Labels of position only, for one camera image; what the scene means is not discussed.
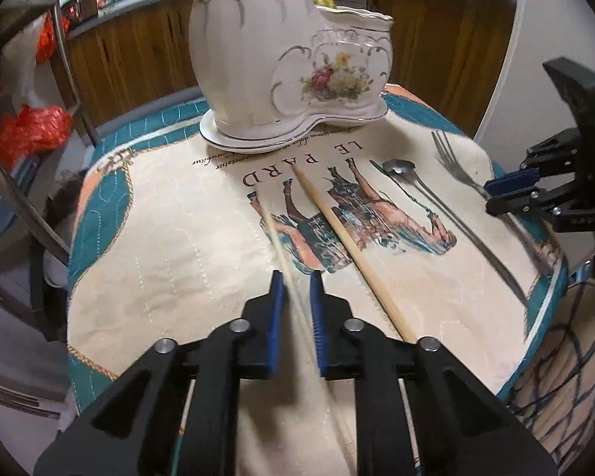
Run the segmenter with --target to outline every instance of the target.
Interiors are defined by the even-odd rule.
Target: red plastic bag
[[[64,27],[64,33],[68,33],[70,22],[62,18],[62,27]],[[44,27],[40,32],[40,38],[37,41],[37,54],[35,61],[37,64],[42,64],[48,61],[53,52],[55,51],[55,31],[53,30],[53,20],[51,18],[51,12],[46,13],[46,19],[44,20]]]
[[[16,119],[5,115],[0,126],[0,161],[11,171],[25,155],[53,150],[64,144],[73,130],[73,118],[59,106],[32,109],[22,106]]]

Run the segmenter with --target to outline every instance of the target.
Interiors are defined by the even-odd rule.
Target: wooden cabinet
[[[369,0],[394,18],[390,81],[474,136],[498,81],[513,25],[507,0]]]
[[[95,126],[197,85],[188,50],[192,1],[164,0],[130,10],[68,40],[75,80]],[[57,53],[51,65],[68,100]]]

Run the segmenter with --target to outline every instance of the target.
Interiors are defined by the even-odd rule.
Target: metal bolt
[[[364,323],[360,319],[348,319],[344,322],[344,327],[351,332],[359,332],[363,329]]]
[[[229,329],[233,332],[245,332],[250,326],[251,324],[249,324],[249,321],[246,321],[245,319],[236,319],[229,325]]]
[[[424,336],[419,340],[419,345],[424,351],[438,351],[441,348],[441,343],[433,336]]]
[[[154,344],[154,350],[160,354],[172,352],[176,347],[176,342],[171,338],[161,338]]]

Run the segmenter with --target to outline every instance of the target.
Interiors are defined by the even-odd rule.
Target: spoon
[[[383,171],[392,181],[403,190],[403,187],[397,181],[396,176],[401,176],[408,184],[411,184],[424,194],[424,196],[433,202],[437,207],[441,208],[443,213],[447,214],[456,226],[461,230],[465,236],[476,246],[476,248],[485,256],[489,264],[493,267],[496,273],[505,281],[506,285],[511,289],[516,297],[520,300],[522,305],[527,307],[527,297],[522,291],[520,284],[516,278],[503,264],[501,260],[487,247],[483,240],[481,240],[476,233],[474,233],[463,220],[461,220],[454,211],[452,211],[446,203],[444,203],[430,188],[423,182],[416,173],[416,166],[412,161],[405,159],[391,159],[382,165]]]

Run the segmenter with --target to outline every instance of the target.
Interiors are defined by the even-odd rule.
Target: fork
[[[444,131],[442,131],[442,133],[443,137],[441,137],[441,134],[438,131],[432,131],[432,139],[434,140],[434,144],[436,145],[436,151],[438,152],[441,164],[450,173],[450,175],[454,177],[454,179],[466,186],[469,186],[470,188],[475,189],[481,197],[483,197],[485,200],[489,200],[490,195],[465,171],[465,169],[462,167],[462,165],[456,158],[456,154],[454,153],[452,145],[450,144],[450,141],[447,138],[447,134]],[[540,255],[540,253],[536,249],[536,246],[534,245],[533,240],[525,231],[524,227],[518,221],[518,219],[511,213],[502,214],[499,216],[499,218],[503,222],[505,222],[509,229],[511,229],[518,237],[525,251],[527,251],[528,256],[531,258],[531,261],[537,268],[538,272],[542,276],[552,275],[553,269],[550,267],[549,263],[547,263]]]

